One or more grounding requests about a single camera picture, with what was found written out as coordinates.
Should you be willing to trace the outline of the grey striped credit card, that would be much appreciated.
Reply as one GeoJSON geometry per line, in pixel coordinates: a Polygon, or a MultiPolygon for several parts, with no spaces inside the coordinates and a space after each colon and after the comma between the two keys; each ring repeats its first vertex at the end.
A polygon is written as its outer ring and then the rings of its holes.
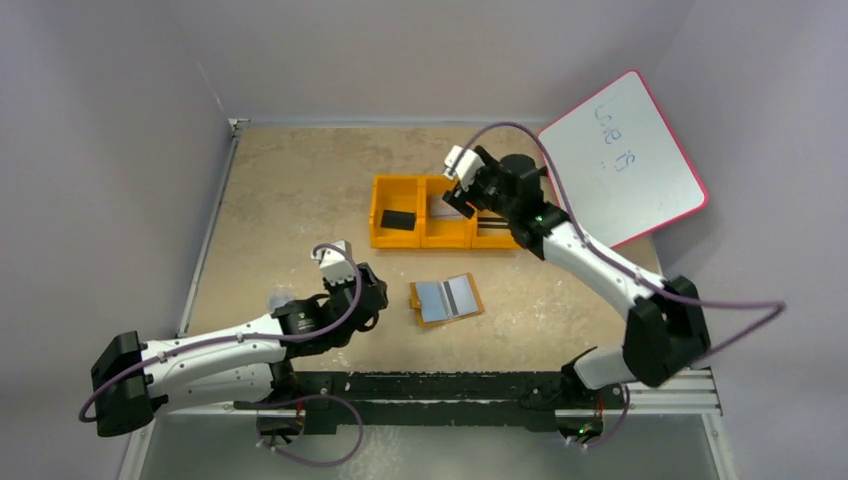
{"type": "Polygon", "coordinates": [[[442,291],[449,318],[467,316],[479,311],[469,275],[456,276],[443,281],[442,291]]]}

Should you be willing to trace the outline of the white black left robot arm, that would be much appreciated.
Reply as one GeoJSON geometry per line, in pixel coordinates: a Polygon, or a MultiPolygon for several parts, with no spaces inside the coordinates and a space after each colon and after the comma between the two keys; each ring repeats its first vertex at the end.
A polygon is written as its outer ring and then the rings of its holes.
{"type": "Polygon", "coordinates": [[[346,346],[388,306],[387,283],[366,263],[357,269],[357,277],[325,282],[324,292],[235,327],[160,341],[143,342],[135,331],[115,336],[91,367],[93,399],[84,408],[94,414],[81,420],[108,438],[183,408],[285,398],[296,390],[292,359],[346,346]]]}

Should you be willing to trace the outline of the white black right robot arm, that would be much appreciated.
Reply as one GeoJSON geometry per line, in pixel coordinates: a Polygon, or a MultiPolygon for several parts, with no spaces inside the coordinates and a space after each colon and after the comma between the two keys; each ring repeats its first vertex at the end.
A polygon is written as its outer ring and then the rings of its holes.
{"type": "Polygon", "coordinates": [[[506,221],[517,245],[573,274],[626,322],[619,347],[593,347],[561,369],[570,395],[631,381],[659,387],[711,347],[694,284],[639,269],[577,231],[577,223],[544,198],[548,172],[523,154],[500,160],[483,147],[451,148],[444,176],[454,187],[444,201],[463,216],[490,211],[506,221]]]}

